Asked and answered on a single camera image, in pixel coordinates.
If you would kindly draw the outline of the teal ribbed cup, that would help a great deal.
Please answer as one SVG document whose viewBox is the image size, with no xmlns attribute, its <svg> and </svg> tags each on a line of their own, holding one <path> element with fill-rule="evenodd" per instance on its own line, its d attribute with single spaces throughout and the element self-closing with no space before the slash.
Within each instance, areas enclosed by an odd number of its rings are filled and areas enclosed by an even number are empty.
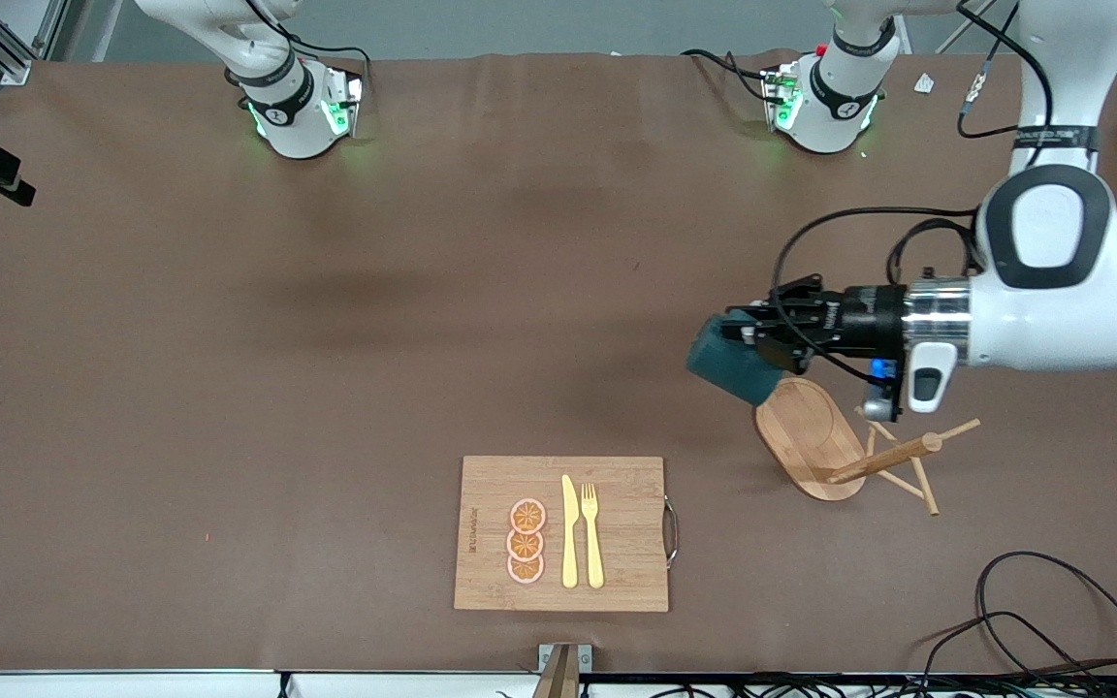
<svg viewBox="0 0 1117 698">
<path fill-rule="evenodd" d="M 758 407 L 775 391 L 784 371 L 745 343 L 742 324 L 750 322 L 752 317 L 742 309 L 710 315 L 688 348 L 686 369 L 750 407 Z"/>
</svg>

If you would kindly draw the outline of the wooden cup rack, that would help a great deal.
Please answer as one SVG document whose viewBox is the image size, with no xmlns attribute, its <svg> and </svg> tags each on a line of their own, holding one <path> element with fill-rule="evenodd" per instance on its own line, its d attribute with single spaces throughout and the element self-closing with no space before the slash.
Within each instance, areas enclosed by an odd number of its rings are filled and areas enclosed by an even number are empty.
<svg viewBox="0 0 1117 698">
<path fill-rule="evenodd" d="M 820 501 L 844 501 L 878 478 L 916 496 L 932 517 L 941 515 L 925 459 L 945 442 L 978 428 L 973 419 L 937 433 L 900 440 L 890 428 L 856 408 L 865 436 L 825 389 L 802 377 L 784 377 L 754 407 L 754 427 L 798 491 Z"/>
</svg>

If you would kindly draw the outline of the bamboo cutting board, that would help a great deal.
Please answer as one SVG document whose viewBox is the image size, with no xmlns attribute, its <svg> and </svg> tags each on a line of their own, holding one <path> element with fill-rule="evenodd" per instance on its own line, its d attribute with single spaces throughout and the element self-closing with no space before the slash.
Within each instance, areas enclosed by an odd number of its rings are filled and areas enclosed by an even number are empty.
<svg viewBox="0 0 1117 698">
<path fill-rule="evenodd" d="M 575 527 L 577 586 L 561 582 L 562 474 L 577 500 L 594 482 L 599 500 L 604 587 L 588 583 L 586 523 Z M 522 498 L 545 504 L 545 574 L 528 585 L 506 571 L 510 507 Z M 466 456 L 461 479 L 454 606 L 510 613 L 665 613 L 671 553 L 665 543 L 663 460 L 660 457 Z"/>
</svg>

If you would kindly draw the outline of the yellow plastic fork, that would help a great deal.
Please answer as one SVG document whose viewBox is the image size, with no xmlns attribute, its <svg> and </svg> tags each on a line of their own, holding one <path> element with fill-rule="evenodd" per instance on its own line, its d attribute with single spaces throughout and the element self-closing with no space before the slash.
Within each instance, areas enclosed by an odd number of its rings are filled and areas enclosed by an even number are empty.
<svg viewBox="0 0 1117 698">
<path fill-rule="evenodd" d="M 607 573 L 604 573 L 601 539 L 596 527 L 599 500 L 594 482 L 584 482 L 581 486 L 580 505 L 588 530 L 588 583 L 594 590 L 603 589 L 607 584 Z"/>
</svg>

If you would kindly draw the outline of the yellow plastic knife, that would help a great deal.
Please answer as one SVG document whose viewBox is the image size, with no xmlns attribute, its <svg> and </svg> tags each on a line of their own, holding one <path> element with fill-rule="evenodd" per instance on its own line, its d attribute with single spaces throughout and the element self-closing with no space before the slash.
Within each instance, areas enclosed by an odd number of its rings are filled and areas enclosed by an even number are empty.
<svg viewBox="0 0 1117 698">
<path fill-rule="evenodd" d="M 562 474 L 562 504 L 563 504 L 563 552 L 561 582 L 564 589 L 575 589 L 577 586 L 577 551 L 575 542 L 575 527 L 581 516 L 580 500 L 575 493 L 575 482 L 571 480 L 569 474 Z"/>
</svg>

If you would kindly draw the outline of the metal table edge bracket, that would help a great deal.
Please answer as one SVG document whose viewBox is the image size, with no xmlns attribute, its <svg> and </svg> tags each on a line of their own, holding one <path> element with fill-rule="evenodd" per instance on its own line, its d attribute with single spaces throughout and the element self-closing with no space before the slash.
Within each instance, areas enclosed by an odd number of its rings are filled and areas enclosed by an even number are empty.
<svg viewBox="0 0 1117 698">
<path fill-rule="evenodd" d="M 581 698 L 582 679 L 592 671 L 592 646 L 542 644 L 540 677 L 531 698 Z"/>
</svg>

